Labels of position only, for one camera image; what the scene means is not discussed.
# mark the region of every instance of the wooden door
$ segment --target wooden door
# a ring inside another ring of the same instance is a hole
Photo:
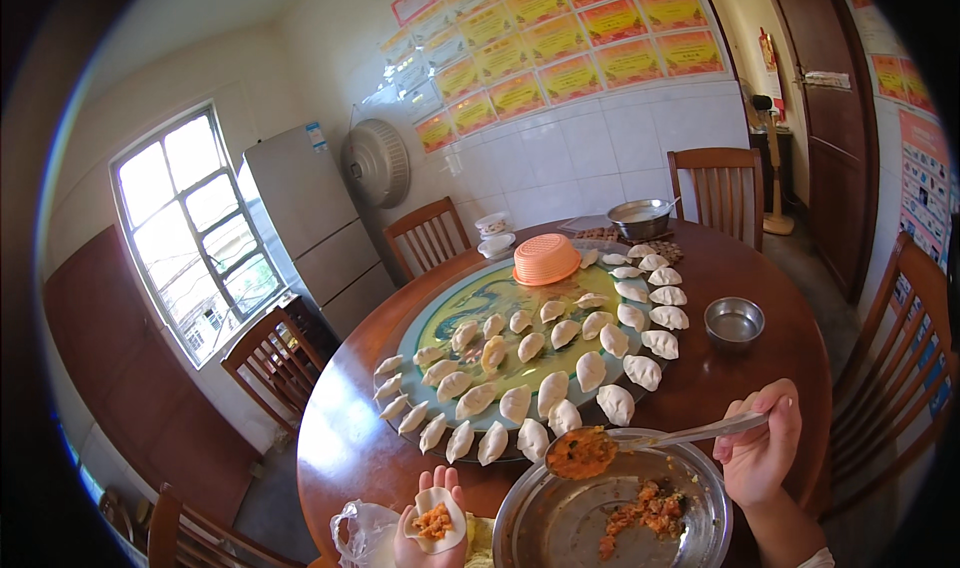
[[[809,223],[846,300],[860,297],[874,245],[880,155],[867,59],[844,0],[776,0],[798,61],[810,160]],[[812,84],[847,75],[849,88]]]
[[[148,485],[170,483],[190,505],[234,524],[260,454],[177,361],[126,253],[111,226],[47,281],[44,306],[56,349],[103,433]]]

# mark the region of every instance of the orange plastic basket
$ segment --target orange plastic basket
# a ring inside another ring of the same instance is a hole
[[[580,252],[570,239],[549,233],[523,241],[513,253],[513,279],[531,287],[564,280],[580,268]]]

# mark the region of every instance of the refrigerator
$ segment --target refrigerator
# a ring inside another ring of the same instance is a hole
[[[237,184],[291,291],[342,341],[397,288],[319,133],[313,122],[258,142]]]

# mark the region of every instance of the stainless steel bowl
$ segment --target stainless steel bowl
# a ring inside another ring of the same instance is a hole
[[[667,205],[670,205],[670,202],[665,199],[628,201],[606,212],[606,218],[616,226],[627,241],[646,241],[666,233],[670,212],[663,212],[663,215],[653,218],[642,218],[642,216],[655,216],[657,208],[666,208]]]
[[[612,429],[616,440],[657,437],[650,429]],[[616,551],[600,561],[599,541],[610,511],[637,501],[641,481],[685,496],[678,539],[658,539],[646,526],[625,528]],[[499,568],[716,568],[730,545],[734,515],[714,463],[690,443],[618,454],[595,478],[566,480],[531,466],[507,493],[493,525],[493,564]]]
[[[763,332],[763,310],[742,297],[721,297],[706,306],[706,335],[722,351],[742,352]]]

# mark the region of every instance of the ceiling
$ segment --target ceiling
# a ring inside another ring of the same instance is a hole
[[[135,0],[102,45],[88,99],[209,37],[276,18],[297,0]]]

